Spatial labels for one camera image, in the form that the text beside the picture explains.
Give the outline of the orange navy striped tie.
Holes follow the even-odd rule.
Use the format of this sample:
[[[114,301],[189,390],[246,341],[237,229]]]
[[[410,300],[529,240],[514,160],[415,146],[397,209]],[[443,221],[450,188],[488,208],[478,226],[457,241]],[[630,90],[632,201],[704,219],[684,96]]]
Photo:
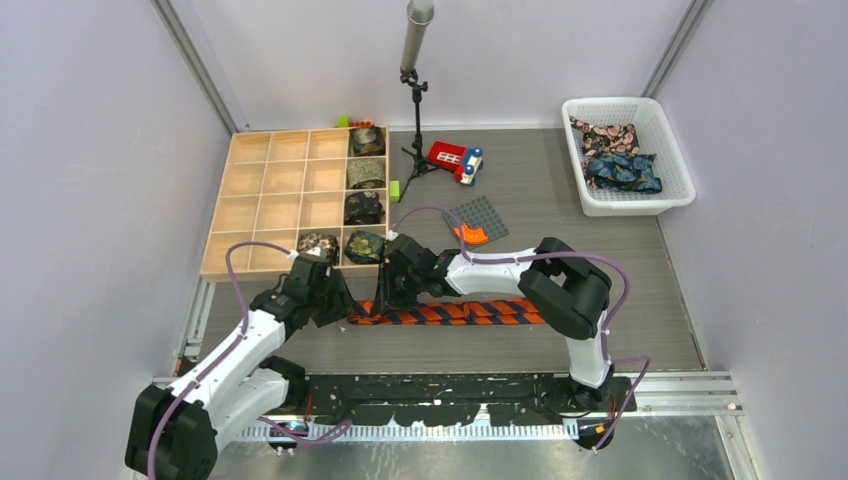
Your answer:
[[[426,325],[426,326],[495,326],[536,325],[546,321],[527,300],[515,298],[480,302],[427,303],[419,304],[406,312],[369,316],[373,306],[370,301],[361,301],[366,315],[351,315],[347,322],[352,325]]]

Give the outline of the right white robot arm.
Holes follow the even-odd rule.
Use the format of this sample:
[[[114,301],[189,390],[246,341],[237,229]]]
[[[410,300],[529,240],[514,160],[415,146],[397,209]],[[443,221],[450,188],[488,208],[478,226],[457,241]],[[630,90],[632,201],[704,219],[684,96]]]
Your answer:
[[[620,307],[610,302],[612,281],[596,266],[598,259],[554,237],[513,253],[449,249],[435,254],[399,234],[386,244],[371,313],[407,312],[423,292],[456,298],[477,293],[521,296],[565,336],[572,400],[584,410],[596,410],[611,395],[608,325]]]

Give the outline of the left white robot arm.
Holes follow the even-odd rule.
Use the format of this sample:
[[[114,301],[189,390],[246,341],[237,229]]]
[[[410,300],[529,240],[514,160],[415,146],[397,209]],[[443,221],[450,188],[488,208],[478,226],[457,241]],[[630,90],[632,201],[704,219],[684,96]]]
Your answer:
[[[150,479],[206,479],[219,453],[262,415],[298,412],[309,384],[276,350],[309,321],[327,325],[359,305],[325,251],[292,255],[288,273],[257,295],[233,331],[166,387],[147,386],[134,405],[124,461]]]

